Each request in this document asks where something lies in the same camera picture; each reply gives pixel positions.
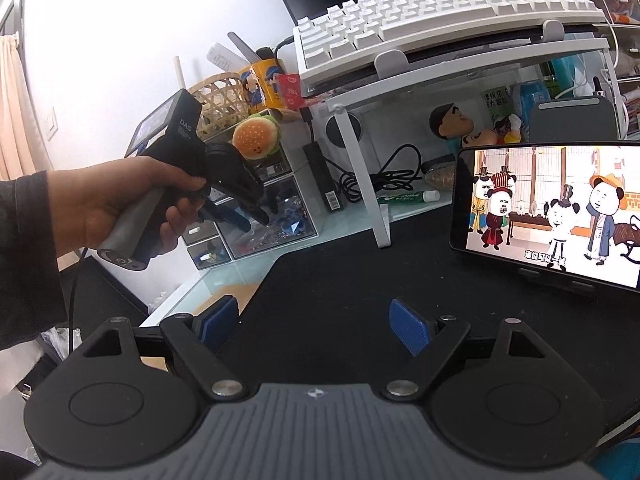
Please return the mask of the person's left hand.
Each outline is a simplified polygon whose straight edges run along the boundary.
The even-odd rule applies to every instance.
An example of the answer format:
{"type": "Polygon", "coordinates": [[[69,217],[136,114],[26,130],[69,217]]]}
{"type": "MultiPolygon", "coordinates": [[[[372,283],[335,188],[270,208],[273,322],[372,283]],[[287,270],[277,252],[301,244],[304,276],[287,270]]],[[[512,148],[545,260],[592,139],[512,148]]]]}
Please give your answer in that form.
{"type": "Polygon", "coordinates": [[[81,247],[97,248],[130,204],[153,188],[200,190],[205,180],[141,156],[96,166],[47,173],[55,252],[62,257],[81,247]]]}

